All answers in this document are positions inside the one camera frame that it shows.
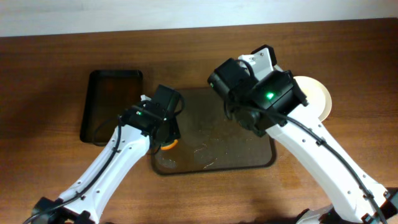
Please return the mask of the green and orange sponge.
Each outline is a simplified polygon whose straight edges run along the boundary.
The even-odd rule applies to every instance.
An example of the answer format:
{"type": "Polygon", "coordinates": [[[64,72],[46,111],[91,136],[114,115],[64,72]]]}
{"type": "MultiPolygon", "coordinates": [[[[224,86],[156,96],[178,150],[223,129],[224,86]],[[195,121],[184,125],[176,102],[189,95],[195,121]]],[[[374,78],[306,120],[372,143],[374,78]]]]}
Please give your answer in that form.
{"type": "Polygon", "coordinates": [[[174,139],[173,141],[166,142],[166,143],[162,144],[160,149],[162,151],[168,151],[168,150],[172,149],[173,147],[175,147],[177,144],[178,144],[178,140],[174,139]]]}

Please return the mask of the pale green plate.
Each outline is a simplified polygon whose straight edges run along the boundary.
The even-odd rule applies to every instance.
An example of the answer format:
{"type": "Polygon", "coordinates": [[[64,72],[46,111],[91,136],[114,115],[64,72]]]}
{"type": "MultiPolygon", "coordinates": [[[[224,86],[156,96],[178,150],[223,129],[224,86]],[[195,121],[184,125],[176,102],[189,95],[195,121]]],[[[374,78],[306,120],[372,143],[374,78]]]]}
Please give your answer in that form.
{"type": "Polygon", "coordinates": [[[306,109],[321,122],[331,113],[332,99],[330,92],[320,81],[307,76],[293,77],[294,90],[299,90],[305,96],[306,109]]]}

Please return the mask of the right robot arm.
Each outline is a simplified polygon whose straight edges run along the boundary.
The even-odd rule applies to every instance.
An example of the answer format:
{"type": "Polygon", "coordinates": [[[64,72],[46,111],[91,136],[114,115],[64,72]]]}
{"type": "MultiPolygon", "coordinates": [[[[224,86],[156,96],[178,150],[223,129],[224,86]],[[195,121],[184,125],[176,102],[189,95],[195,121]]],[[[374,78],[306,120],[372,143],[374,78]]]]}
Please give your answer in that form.
{"type": "Polygon", "coordinates": [[[227,59],[208,84],[229,119],[281,143],[327,194],[329,206],[304,210],[297,223],[386,223],[397,215],[397,189],[367,175],[338,144],[292,72],[279,68],[271,46],[227,59]]]}

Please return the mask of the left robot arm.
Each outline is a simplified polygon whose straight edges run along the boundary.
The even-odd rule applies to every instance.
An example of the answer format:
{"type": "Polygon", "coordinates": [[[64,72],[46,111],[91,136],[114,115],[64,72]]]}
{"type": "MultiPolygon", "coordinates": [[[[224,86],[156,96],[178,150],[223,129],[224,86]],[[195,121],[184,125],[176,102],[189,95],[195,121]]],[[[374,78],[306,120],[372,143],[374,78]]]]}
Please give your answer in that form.
{"type": "Polygon", "coordinates": [[[117,126],[104,149],[83,175],[52,201],[41,198],[26,223],[99,223],[103,210],[129,170],[145,155],[173,148],[180,131],[177,116],[185,100],[159,85],[153,97],[117,116],[117,126]]]}

